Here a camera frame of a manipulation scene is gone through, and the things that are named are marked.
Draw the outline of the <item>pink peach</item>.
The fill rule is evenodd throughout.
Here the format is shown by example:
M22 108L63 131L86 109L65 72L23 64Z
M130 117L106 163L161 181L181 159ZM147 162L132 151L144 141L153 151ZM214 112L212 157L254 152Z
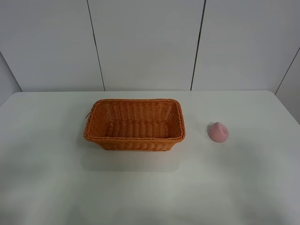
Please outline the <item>pink peach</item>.
M209 126L208 135L216 143L223 143L229 137L229 131L225 125L220 122L215 122Z

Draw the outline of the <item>orange woven wicker basket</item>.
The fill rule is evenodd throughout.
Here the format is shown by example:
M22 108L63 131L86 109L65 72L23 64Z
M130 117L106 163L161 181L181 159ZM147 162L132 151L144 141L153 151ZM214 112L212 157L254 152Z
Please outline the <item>orange woven wicker basket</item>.
M105 150L168 151L185 138L174 99L102 99L88 116L84 139Z

